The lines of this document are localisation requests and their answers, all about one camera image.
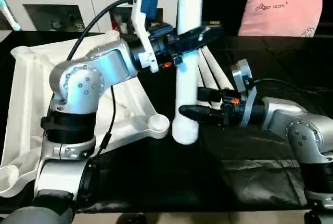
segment metal bracket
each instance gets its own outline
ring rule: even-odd
[[[143,0],[134,0],[131,20],[136,31],[136,35],[141,40],[142,46],[145,49],[144,53],[139,56],[141,66],[143,68],[150,67],[150,71],[155,73],[159,70],[155,53],[149,40],[149,32],[146,31],[145,21],[146,14],[141,12]]]
[[[232,73],[237,90],[241,94],[241,99],[242,101],[246,101],[243,118],[240,123],[241,127],[245,127],[250,120],[253,102],[257,95],[257,89],[255,86],[251,89],[249,88],[248,79],[252,79],[252,73],[246,59],[240,60],[237,64],[233,65]]]

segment black cable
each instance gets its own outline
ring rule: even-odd
[[[109,144],[109,141],[111,139],[111,130],[112,130],[112,127],[113,127],[113,124],[114,124],[114,120],[116,118],[116,98],[114,97],[114,90],[113,90],[113,86],[111,86],[111,95],[112,95],[112,103],[113,103],[113,115],[112,115],[112,120],[111,120],[111,124],[110,124],[110,127],[109,127],[109,130],[108,132],[106,132],[106,134],[104,135],[104,138],[99,146],[99,150],[96,154],[96,157],[99,157],[99,155],[101,154],[101,152],[106,149],[106,147],[108,146]]]
[[[263,79],[258,79],[258,80],[255,80],[254,81],[254,84],[255,85],[258,85],[260,83],[265,83],[265,82],[275,82],[275,83],[281,83],[285,86],[288,86],[296,91],[298,91],[302,96],[304,96],[309,102],[311,102],[311,104],[313,105],[313,107],[322,115],[326,115],[325,112],[319,107],[317,106],[313,100],[309,97],[309,95],[307,93],[311,93],[312,91],[308,91],[308,90],[305,90],[305,89],[302,89],[302,88],[299,88],[289,82],[285,82],[283,80],[279,80],[279,79],[274,79],[274,78],[263,78]]]
[[[105,9],[103,9],[89,24],[88,26],[84,29],[84,31],[82,32],[81,36],[79,37],[79,39],[76,41],[76,43],[74,44],[71,52],[69,53],[68,57],[67,57],[67,61],[70,61],[76,50],[78,49],[79,45],[81,44],[81,42],[83,41],[83,39],[86,37],[86,35],[88,34],[88,32],[92,29],[92,27],[96,24],[96,22],[102,17],[104,16],[107,12],[114,10],[117,6],[121,5],[121,4],[133,4],[134,0],[118,0],[116,2],[114,2],[113,4],[110,4],[108,7],[106,7]]]

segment white tube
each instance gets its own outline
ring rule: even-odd
[[[201,25],[202,0],[178,1],[178,34]],[[197,102],[198,51],[183,55],[183,63],[177,66],[176,116],[172,122],[172,136],[181,144],[192,144],[198,138],[199,124],[178,112],[182,105]]]

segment white plastic tray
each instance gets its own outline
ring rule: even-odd
[[[119,37],[117,31],[85,38],[73,59],[84,56],[91,48]],[[12,197],[35,179],[41,152],[43,129],[40,120],[46,115],[52,91],[49,74],[64,61],[76,40],[20,46],[11,51],[16,60],[9,103],[4,150],[0,168],[0,196]],[[114,86],[116,120],[106,151],[146,136],[166,136],[169,120],[158,115],[137,78]],[[96,117],[96,151],[112,118],[112,97],[106,91],[99,102]]]

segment black tablecloth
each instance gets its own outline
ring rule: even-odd
[[[1,45],[2,101],[0,140],[6,130],[8,102],[15,60],[10,50],[77,38],[77,33],[13,32]],[[209,46],[232,80],[229,67],[247,58],[252,74],[279,78],[302,87],[332,89],[333,40],[301,38],[229,37]],[[139,79],[157,112],[173,119],[175,70],[141,72]],[[258,87],[258,96],[292,99],[315,112],[309,100],[275,84]],[[333,116],[331,93],[320,90],[313,100]],[[242,211],[306,208],[303,181],[289,145],[256,127],[244,129],[201,126],[198,141],[177,144],[169,134],[146,138],[100,160],[101,176],[94,197],[79,211]],[[33,182],[13,198],[0,198],[0,212],[8,213],[32,198]]]

